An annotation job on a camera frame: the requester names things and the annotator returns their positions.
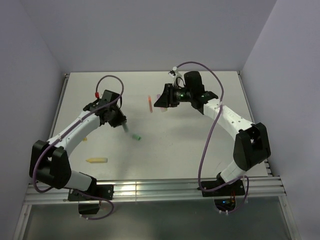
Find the orange thin pen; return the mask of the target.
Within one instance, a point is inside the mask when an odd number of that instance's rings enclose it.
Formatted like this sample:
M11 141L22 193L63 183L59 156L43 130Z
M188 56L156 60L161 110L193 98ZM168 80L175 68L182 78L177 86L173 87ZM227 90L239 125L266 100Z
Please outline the orange thin pen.
M150 112L150 113L153 113L152 98L151 98L150 95L147 96L147 100L148 100L149 112Z

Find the green highlighter pen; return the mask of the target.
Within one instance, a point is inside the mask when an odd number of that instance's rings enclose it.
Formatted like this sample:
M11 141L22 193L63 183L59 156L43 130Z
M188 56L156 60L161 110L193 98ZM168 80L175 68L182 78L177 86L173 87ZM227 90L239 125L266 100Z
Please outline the green highlighter pen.
M124 130L125 133L128 133L128 132L129 132L129 128L128 128L126 122L123 122L123 123L122 123L122 128L123 128L123 130Z

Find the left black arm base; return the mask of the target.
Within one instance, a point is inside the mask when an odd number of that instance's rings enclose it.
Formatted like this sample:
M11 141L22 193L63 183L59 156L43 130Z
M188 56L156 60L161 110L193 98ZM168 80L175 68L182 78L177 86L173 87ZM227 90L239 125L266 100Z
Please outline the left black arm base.
M111 202L113 195L113 184L98 184L88 191L70 189L67 200L69 202L78 202L78 213L81 218L97 221L109 217L114 212L115 206ZM97 216L102 202L108 203L110 205L110 210L105 215Z

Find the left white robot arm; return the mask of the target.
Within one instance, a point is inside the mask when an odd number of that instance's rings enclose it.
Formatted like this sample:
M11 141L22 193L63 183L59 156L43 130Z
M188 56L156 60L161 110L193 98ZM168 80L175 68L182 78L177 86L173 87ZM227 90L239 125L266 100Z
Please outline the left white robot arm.
M76 189L86 200L96 197L97 180L71 169L69 157L91 132L104 124L116 128L126 123L121 111L122 96L105 90L101 98L87 104L79 116L62 132L47 141L36 141L31 150L29 176L33 183L42 182L50 188Z

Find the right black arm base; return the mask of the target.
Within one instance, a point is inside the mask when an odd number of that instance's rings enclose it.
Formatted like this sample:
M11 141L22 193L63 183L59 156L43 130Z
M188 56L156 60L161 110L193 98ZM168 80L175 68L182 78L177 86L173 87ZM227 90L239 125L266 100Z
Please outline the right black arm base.
M241 179L238 179L230 184L220 187L224 184L224 181L221 179L216 180L207 180L201 181L201 187L204 190L201 190L200 187L197 189L201 191L201 194L204 198L208 197L224 197L219 198L214 201L215 206L219 211L226 212L226 211L233 211L236 209L237 201L236 197L247 197L247 189L245 189L245 185Z

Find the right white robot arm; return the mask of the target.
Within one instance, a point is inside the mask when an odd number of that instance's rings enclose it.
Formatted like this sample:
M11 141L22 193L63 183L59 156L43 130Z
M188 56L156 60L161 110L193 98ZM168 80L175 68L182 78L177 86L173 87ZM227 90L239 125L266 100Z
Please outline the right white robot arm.
M180 103L190 103L202 115L213 119L234 140L233 160L217 175L217 191L229 194L234 179L243 176L252 167L262 163L271 155L267 128L261 122L253 123L223 104L223 98L207 91L198 71L180 74L177 68L169 71L173 83L167 83L154 103L156 108L174 108Z

